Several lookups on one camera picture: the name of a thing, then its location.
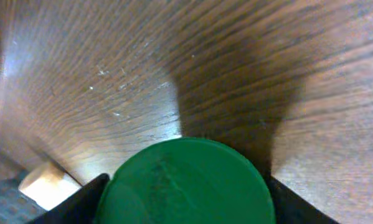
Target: beige cylinder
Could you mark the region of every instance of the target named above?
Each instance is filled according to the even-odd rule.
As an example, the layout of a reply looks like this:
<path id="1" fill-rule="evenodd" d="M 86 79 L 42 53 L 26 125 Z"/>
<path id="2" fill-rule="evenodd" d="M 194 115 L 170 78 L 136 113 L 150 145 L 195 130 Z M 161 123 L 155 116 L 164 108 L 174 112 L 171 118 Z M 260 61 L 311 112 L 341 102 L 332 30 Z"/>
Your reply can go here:
<path id="1" fill-rule="evenodd" d="M 80 188 L 71 176 L 50 162 L 34 169 L 19 185 L 23 194 L 47 211 L 58 206 Z"/>

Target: round green object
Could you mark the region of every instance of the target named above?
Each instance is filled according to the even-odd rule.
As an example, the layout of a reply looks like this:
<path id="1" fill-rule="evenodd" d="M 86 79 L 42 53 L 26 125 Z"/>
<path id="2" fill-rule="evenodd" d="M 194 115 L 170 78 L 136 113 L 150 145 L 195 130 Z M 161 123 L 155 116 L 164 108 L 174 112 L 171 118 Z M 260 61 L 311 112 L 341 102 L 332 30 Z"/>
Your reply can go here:
<path id="1" fill-rule="evenodd" d="M 275 223 L 269 190 L 232 148 L 180 138 L 126 161 L 100 200 L 96 223 Z"/>

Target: white cylindrical object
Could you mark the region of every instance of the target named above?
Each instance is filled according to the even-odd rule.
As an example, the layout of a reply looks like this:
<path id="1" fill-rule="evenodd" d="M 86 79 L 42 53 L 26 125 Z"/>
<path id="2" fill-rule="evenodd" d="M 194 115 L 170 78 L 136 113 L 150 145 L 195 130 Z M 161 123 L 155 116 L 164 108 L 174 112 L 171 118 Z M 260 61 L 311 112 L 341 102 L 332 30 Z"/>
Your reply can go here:
<path id="1" fill-rule="evenodd" d="M 49 162 L 33 170 L 19 186 L 22 193 L 47 211 L 58 206 L 80 188 L 71 176 Z"/>

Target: brown wood grain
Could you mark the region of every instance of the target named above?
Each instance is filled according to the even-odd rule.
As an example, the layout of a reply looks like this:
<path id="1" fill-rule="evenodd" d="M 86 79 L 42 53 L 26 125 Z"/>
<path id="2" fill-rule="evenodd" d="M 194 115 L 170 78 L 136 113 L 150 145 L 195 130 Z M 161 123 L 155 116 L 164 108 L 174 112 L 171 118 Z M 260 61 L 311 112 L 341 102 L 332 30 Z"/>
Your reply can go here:
<path id="1" fill-rule="evenodd" d="M 224 142 L 373 223 L 373 0 L 0 0 L 0 147 L 82 183 L 180 136 Z"/>

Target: wooden surface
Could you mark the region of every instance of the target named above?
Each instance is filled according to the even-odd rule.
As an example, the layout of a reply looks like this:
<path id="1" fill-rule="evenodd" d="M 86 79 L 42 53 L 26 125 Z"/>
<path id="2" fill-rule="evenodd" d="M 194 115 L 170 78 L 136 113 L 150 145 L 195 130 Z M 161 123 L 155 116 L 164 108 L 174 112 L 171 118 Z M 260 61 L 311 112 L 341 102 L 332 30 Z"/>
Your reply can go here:
<path id="1" fill-rule="evenodd" d="M 179 136 L 224 142 L 373 223 L 373 0 L 0 0 L 0 148 L 82 183 Z"/>

